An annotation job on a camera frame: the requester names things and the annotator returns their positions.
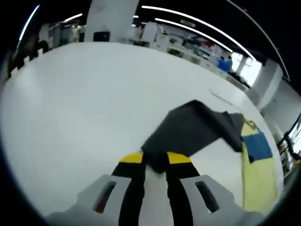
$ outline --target office desk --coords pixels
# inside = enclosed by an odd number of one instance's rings
[[[258,125],[272,149],[281,190],[275,141],[244,92],[198,65],[132,45],[74,43],[32,60],[2,93],[4,149],[36,208],[43,215],[65,211],[78,192],[139,151],[168,111],[193,99],[215,111],[242,112]],[[242,205],[239,153],[219,139],[191,159]]]

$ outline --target blue object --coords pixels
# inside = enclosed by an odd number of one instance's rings
[[[273,156],[271,148],[261,131],[257,134],[242,136],[242,139],[247,147],[251,163],[256,160],[268,159]]]
[[[229,68],[229,63],[220,59],[217,67],[223,70],[224,72],[227,72]]]

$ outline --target white tabletop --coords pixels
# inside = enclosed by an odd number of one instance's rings
[[[65,211],[78,192],[111,174],[121,157],[140,150],[168,111],[193,99],[215,111],[241,112],[258,125],[274,154],[281,190],[276,144],[244,92],[189,61],[117,43],[54,49],[6,83],[0,122],[8,162],[43,215]],[[219,139],[191,159],[242,205],[238,153]]]

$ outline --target blue fabric patch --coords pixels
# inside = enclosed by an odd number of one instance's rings
[[[268,159],[273,156],[271,148],[262,132],[249,136],[242,136],[247,147],[250,162]]]

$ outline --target black ceiling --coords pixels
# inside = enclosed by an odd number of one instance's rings
[[[300,25],[298,24],[299,12],[297,11],[298,3],[292,0],[280,2],[273,0],[233,0],[233,2],[245,9],[272,39],[288,69],[291,78],[290,84],[301,94],[301,83],[299,82],[301,70],[298,66],[298,54],[301,52],[301,44],[298,40],[300,32]],[[18,36],[28,15],[37,4],[41,5],[36,16],[38,18],[36,21],[40,24],[55,23],[79,13],[84,14],[81,20],[82,23],[85,23],[90,3],[91,0],[49,0],[43,2],[28,0],[16,4],[10,2],[8,7],[11,5],[11,15],[13,16],[10,17],[9,26],[10,28],[15,28],[11,32]],[[178,15],[142,9],[141,5],[172,9],[204,20],[233,37],[256,58],[267,57],[280,63],[276,51],[262,32],[250,19],[226,0],[186,0],[178,3],[174,0],[140,0],[136,12],[139,15],[139,19],[151,21],[158,17],[179,22],[183,18]],[[234,51],[241,51],[234,43],[218,32],[197,22],[194,23],[197,30],[216,38]]]

